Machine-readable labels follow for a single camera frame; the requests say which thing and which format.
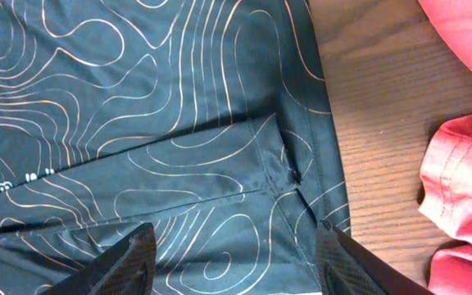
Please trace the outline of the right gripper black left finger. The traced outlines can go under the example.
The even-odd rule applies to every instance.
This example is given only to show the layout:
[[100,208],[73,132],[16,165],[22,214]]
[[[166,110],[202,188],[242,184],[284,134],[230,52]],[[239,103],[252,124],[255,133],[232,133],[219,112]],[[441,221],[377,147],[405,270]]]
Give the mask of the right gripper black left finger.
[[141,224],[47,295],[150,295],[157,244],[152,224]]

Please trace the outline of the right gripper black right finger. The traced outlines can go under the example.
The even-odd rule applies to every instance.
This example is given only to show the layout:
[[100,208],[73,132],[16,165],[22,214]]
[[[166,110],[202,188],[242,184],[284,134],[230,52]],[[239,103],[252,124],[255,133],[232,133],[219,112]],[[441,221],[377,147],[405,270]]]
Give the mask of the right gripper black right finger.
[[430,291],[380,260],[328,221],[319,224],[316,264],[327,295],[413,295]]

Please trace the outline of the black printed jersey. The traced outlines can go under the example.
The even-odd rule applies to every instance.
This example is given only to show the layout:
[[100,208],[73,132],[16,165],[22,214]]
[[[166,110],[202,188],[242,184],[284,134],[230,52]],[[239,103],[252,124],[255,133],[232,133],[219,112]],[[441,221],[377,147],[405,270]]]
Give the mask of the black printed jersey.
[[0,294],[143,223],[155,294],[319,294],[348,217],[307,1],[0,1]]

